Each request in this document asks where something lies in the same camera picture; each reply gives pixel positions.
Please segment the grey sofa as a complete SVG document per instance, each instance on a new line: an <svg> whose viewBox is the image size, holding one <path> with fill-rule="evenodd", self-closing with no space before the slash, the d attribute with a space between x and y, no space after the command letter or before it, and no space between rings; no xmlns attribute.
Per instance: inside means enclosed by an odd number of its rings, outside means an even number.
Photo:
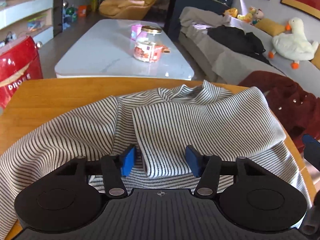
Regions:
<svg viewBox="0 0 320 240"><path fill-rule="evenodd" d="M179 42L213 82L237 85L252 72L288 77L319 96L319 43L309 41L304 24L263 18L255 25L194 7L183 9Z"/></svg>

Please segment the yellow sofa cushion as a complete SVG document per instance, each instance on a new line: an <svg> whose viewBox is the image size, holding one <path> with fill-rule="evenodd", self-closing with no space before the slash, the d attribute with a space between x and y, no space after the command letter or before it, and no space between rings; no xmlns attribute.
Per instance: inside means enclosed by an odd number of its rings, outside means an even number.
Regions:
<svg viewBox="0 0 320 240"><path fill-rule="evenodd" d="M272 37L277 36L286 31L284 25L274 22L273 20L268 18L263 18L262 20L258 21L254 26Z"/></svg>

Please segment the white marble coffee table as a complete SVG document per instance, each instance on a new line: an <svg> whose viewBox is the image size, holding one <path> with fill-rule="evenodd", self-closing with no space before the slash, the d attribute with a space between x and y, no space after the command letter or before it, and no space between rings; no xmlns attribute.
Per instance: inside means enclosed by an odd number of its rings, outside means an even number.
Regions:
<svg viewBox="0 0 320 240"><path fill-rule="evenodd" d="M155 63L134 58L131 27L135 24L156 26L146 21L105 19L82 35L55 65L58 78L64 77L153 77L191 80L194 71L166 33L160 44L169 49Z"/></svg>

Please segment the glass snack jar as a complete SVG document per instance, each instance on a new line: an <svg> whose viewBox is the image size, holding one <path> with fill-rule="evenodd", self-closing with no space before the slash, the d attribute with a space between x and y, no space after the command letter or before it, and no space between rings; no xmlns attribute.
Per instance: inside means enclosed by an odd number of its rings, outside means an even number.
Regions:
<svg viewBox="0 0 320 240"><path fill-rule="evenodd" d="M142 62L155 63L159 61L163 44L160 41L162 29L144 25L135 40L134 57Z"/></svg>

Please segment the dark red fuzzy coat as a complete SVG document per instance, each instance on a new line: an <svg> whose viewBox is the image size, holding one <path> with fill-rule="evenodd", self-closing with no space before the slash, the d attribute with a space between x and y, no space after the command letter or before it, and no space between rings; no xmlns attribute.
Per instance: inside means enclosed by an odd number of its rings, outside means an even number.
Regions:
<svg viewBox="0 0 320 240"><path fill-rule="evenodd" d="M265 94L269 108L300 153L304 150L303 135L319 139L319 98L305 91L295 81L259 70L249 74L239 86L257 87Z"/></svg>

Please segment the white goose plush toy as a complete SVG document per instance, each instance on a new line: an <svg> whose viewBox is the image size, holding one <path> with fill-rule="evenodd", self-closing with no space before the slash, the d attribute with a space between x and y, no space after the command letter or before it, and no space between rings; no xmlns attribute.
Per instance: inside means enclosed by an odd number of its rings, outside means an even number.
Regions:
<svg viewBox="0 0 320 240"><path fill-rule="evenodd" d="M291 33L280 33L272 38L273 49L268 52L268 57L272 59L278 53L292 61L292 69L298 69L300 61L311 61L314 58L319 43L317 41L310 43L307 40L304 23L300 18L290 19L285 29Z"/></svg>

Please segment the small plush dolls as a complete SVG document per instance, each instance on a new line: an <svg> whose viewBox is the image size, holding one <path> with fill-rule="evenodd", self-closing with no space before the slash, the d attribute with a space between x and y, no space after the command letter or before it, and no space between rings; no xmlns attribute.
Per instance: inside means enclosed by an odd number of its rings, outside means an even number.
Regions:
<svg viewBox="0 0 320 240"><path fill-rule="evenodd" d="M251 25L256 25L260 20L264 18L264 13L262 12L262 10L255 7L250 7L249 12L245 15L239 14L238 9L231 8L223 13L223 16L225 15L232 16Z"/></svg>

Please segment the red ride-on toy car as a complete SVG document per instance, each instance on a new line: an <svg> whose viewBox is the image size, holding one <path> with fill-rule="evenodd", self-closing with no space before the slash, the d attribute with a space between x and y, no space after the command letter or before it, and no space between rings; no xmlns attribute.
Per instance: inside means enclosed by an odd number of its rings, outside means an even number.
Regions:
<svg viewBox="0 0 320 240"><path fill-rule="evenodd" d="M22 36L1 47L0 104L5 109L24 81L42 79L39 48L31 36Z"/></svg>

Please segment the white tv shelf unit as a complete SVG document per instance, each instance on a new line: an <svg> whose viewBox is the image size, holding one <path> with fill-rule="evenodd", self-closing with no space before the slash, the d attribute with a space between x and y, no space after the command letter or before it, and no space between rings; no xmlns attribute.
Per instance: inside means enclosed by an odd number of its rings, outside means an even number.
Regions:
<svg viewBox="0 0 320 240"><path fill-rule="evenodd" d="M54 37L54 0L1 0L1 40L11 34L46 44Z"/></svg>

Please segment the black garment on sofa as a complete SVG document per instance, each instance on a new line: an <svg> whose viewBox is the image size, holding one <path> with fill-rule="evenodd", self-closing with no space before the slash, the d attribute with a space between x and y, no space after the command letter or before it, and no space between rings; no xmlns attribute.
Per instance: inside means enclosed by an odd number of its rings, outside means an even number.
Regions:
<svg viewBox="0 0 320 240"><path fill-rule="evenodd" d="M236 27L221 25L216 28L208 28L207 35L236 53L271 65L268 59L264 57L266 49L263 43L252 32L246 33Z"/></svg>

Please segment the grey striped knit sweater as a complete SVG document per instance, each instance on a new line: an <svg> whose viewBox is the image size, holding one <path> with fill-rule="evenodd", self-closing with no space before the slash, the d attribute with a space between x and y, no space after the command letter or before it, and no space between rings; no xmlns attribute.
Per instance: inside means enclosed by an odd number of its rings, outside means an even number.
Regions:
<svg viewBox="0 0 320 240"><path fill-rule="evenodd" d="M309 193L285 145L285 132L263 93L251 87L233 94L209 82L190 88L156 88L109 96L64 113L31 131L1 156L1 237L17 216L16 196L67 161L139 151L125 187L194 190L185 148L225 161L243 156Z"/></svg>

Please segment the beige blanket on sofa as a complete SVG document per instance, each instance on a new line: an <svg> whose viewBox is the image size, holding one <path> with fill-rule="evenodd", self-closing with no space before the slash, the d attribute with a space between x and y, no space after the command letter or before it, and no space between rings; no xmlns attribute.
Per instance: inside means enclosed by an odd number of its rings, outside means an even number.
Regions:
<svg viewBox="0 0 320 240"><path fill-rule="evenodd" d="M193 24L207 25L213 28L221 25L229 25L232 17L230 15L218 15L212 11L194 7L185 7L179 19L181 32L186 33L187 29Z"/></svg>

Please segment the pink small box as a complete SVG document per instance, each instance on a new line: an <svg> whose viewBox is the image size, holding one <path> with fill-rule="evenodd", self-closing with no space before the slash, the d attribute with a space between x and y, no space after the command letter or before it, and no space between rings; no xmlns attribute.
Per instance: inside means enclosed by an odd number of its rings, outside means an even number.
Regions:
<svg viewBox="0 0 320 240"><path fill-rule="evenodd" d="M131 26L131 40L136 40L137 36L141 32L142 25L141 24L134 24Z"/></svg>

